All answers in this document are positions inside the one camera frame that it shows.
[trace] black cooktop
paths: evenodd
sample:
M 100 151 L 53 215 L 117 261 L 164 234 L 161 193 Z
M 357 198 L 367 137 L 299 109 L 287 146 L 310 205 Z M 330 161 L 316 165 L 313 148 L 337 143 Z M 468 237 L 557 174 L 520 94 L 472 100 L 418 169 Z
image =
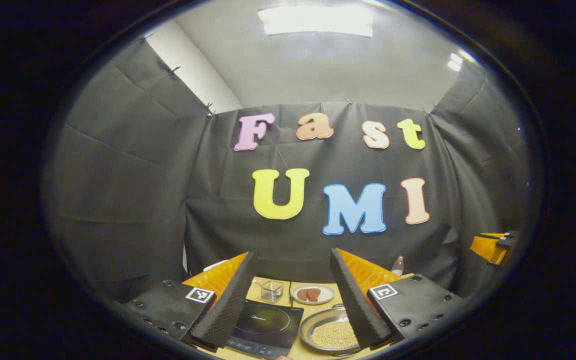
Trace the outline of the black cooktop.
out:
M 287 356 L 297 339 L 302 316 L 304 309 L 301 307 L 245 300 L 226 346 L 259 358 Z

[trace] metal pan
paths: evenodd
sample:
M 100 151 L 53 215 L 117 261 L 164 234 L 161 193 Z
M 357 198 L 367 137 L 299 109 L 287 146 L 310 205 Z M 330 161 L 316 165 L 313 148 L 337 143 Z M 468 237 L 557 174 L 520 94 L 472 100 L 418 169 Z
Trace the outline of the metal pan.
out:
M 313 347 L 314 349 L 329 353 L 331 356 L 348 356 L 354 353 L 359 353 L 359 351 L 362 349 L 359 347 L 358 343 L 347 348 L 331 349 L 317 346 L 317 344 L 315 344 L 313 341 L 313 333 L 319 326 L 332 322 L 345 321 L 348 321 L 346 308 L 344 307 L 343 303 L 338 303 L 337 305 L 334 305 L 332 309 L 323 310 L 312 314 L 309 317 L 306 317 L 306 319 L 302 321 L 301 325 L 299 326 L 299 337 L 301 337 L 303 342 Z

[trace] wooden table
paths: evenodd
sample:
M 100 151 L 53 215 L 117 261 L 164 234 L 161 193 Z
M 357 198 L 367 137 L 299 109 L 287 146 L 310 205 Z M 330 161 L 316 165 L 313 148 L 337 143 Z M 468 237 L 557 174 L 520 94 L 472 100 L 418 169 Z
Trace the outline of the wooden table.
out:
M 412 273 L 408 273 L 406 275 L 403 275 L 402 279 L 407 278 L 407 277 L 412 276 L 412 275 L 413 275 Z M 258 276 L 255 276 L 254 279 L 261 282 L 261 283 L 264 283 L 268 280 L 272 280 L 270 278 L 263 278 L 263 277 L 258 277 Z M 290 281 L 281 281 L 281 282 L 283 283 L 283 296 L 281 297 L 281 299 L 279 299 L 279 301 L 274 303 L 274 305 L 290 306 L 290 293 L 289 293 L 288 289 L 289 289 L 289 285 L 291 283 L 290 283 Z M 308 284 L 312 284 L 312 283 L 311 282 L 295 282 L 295 281 L 293 281 L 292 285 L 291 285 L 291 289 L 295 289 L 296 287 L 299 287 L 301 285 L 308 285 Z M 332 300 L 328 301 L 327 303 L 322 303 L 321 305 L 306 305 L 306 304 L 301 303 L 297 300 L 293 301 L 293 303 L 292 303 L 293 308 L 303 308 L 303 317 L 301 318 L 302 321 L 304 321 L 307 317 L 310 317 L 314 313 L 328 310 L 328 309 L 332 308 L 332 306 L 335 304 L 342 304 L 343 303 L 343 301 L 341 300 L 341 296 L 339 295 L 339 289 L 337 287 L 337 284 L 333 283 L 333 284 L 322 284 L 322 285 L 326 285 L 330 289 L 334 290 L 334 297 L 332 298 Z M 259 291 L 259 286 L 256 284 L 252 284 L 252 283 L 250 284 L 250 288 L 248 289 L 246 299 L 252 300 L 252 301 L 258 301 L 260 303 L 264 303 L 264 301 L 261 300 L 261 292 Z M 204 350 L 202 348 L 198 348 L 198 349 L 201 351 L 204 351 L 210 355 L 217 356 L 218 358 L 222 358 L 222 359 L 226 359 L 226 360 L 259 360 L 259 358 L 256 356 L 248 355 L 247 353 L 236 351 L 236 350 L 233 350 L 229 347 L 218 348 L 217 353 L 210 352 L 210 351 Z M 375 350 L 370 350 L 370 348 L 364 348 L 363 350 L 361 350 L 357 353 L 354 353 L 352 355 L 348 355 L 345 357 L 334 357 L 334 356 L 331 356 L 330 353 L 318 351 L 318 350 L 308 346 L 308 344 L 304 343 L 304 341 L 302 341 L 302 338 L 299 337 L 299 335 L 297 335 L 297 338 L 295 339 L 294 343 L 292 344 L 292 348 L 290 348 L 290 352 L 288 353 L 288 356 L 293 358 L 293 360 L 322 360 L 322 359 L 354 360 L 354 359 L 363 358 L 364 356 L 367 356 L 368 354 L 371 354 L 371 353 L 375 353 L 376 351 L 379 351 L 379 350 L 381 350 L 381 348 L 378 348 Z

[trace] blue letter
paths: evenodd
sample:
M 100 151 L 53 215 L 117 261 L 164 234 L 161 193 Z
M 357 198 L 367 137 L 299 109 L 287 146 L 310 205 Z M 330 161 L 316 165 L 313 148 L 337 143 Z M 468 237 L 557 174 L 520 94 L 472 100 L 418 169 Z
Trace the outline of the blue letter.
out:
M 343 234 L 341 217 L 351 233 L 357 230 L 362 217 L 364 217 L 361 225 L 362 233 L 381 233 L 386 230 L 382 215 L 382 195 L 385 191 L 386 186 L 383 184 L 368 184 L 363 188 L 359 201 L 355 203 L 344 185 L 324 187 L 324 194 L 328 196 L 329 203 L 328 224 L 324 227 L 324 234 Z

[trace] foam letter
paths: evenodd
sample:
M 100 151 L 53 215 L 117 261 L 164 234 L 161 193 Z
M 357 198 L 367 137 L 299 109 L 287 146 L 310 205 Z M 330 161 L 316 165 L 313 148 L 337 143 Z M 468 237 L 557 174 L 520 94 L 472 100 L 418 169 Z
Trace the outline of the foam letter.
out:
M 423 149 L 426 146 L 426 142 L 417 137 L 417 132 L 421 132 L 421 126 L 413 123 L 411 118 L 399 121 L 397 127 L 404 131 L 404 140 L 410 148 Z
M 359 201 L 355 203 L 350 192 L 344 185 L 328 185 L 324 187 L 324 194 L 328 196 L 328 224 L 324 227 L 326 235 L 340 235 L 344 233 L 341 217 L 351 233 L 361 225 L 362 233 L 380 233 L 386 230 L 382 215 L 382 195 L 386 186 L 382 184 L 368 184 L 363 188 Z
M 330 127 L 330 120 L 326 114 L 313 112 L 302 116 L 298 123 L 301 125 L 297 128 L 297 137 L 302 141 L 310 139 L 326 139 L 332 136 L 335 130 Z
M 430 219 L 430 214 L 426 211 L 424 204 L 424 192 L 422 190 L 424 184 L 426 182 L 420 177 L 407 178 L 401 182 L 401 186 L 406 189 L 408 197 L 407 224 L 421 224 Z
M 258 114 L 252 116 L 242 116 L 239 118 L 241 131 L 239 132 L 239 142 L 235 144 L 235 151 L 255 150 L 258 144 L 256 138 L 261 140 L 266 135 L 266 123 L 275 122 L 275 116 L 272 113 Z
M 252 173 L 254 179 L 253 205 L 256 212 L 268 219 L 290 219 L 301 212 L 304 206 L 304 182 L 311 174 L 304 168 L 291 168 L 286 171 L 290 178 L 290 201 L 286 205 L 275 205 L 273 189 L 279 171 L 272 169 L 257 170 Z
M 364 121 L 361 130 L 365 133 L 363 141 L 368 145 L 368 148 L 386 149 L 391 145 L 388 135 L 385 134 L 386 127 L 381 122 Z

